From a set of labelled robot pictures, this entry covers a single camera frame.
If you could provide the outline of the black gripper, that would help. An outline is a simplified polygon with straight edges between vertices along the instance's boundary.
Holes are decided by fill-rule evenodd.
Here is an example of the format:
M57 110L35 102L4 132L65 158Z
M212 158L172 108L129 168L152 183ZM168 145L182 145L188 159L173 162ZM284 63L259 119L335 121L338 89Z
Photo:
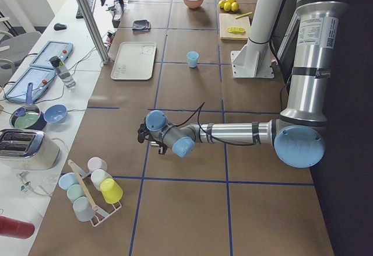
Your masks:
M163 142L164 136L154 136L153 141L159 144L158 154L164 155L167 152L168 146Z

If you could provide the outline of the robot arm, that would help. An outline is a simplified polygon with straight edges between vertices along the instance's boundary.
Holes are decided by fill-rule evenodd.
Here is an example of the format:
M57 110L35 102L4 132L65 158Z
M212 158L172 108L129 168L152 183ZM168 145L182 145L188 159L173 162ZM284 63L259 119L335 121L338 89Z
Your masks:
M283 0L258 0L252 19L251 33L240 51L231 52L234 78L270 78L271 36L280 14ZM190 154L196 143L225 143L234 146L270 144L277 157L295 168L309 168L323 158L323 130L327 119L323 102L331 75L339 17L350 0L297 0L295 11L278 54L298 28L295 56L289 80L279 91L281 112L269 122L232 124L200 124L201 104L191 115L197 122L180 127L169 122L160 110L153 110L138 129L138 142L149 141L159 147L159 154L170 148L179 157ZM287 105L283 109L282 93L290 85Z

